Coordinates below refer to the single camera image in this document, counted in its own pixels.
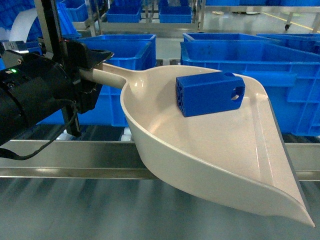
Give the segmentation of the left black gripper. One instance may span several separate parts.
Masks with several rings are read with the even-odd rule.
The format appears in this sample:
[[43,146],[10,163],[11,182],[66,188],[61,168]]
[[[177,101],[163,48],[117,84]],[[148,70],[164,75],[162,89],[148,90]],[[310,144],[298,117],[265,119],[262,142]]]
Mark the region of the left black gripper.
[[41,99],[39,112],[45,119],[62,110],[67,133],[79,137],[80,123],[78,114],[84,114],[96,107],[102,85],[85,80],[81,70],[92,70],[111,59],[114,53],[109,50],[88,49],[76,40],[63,40],[64,65],[46,56],[39,59],[41,73]]

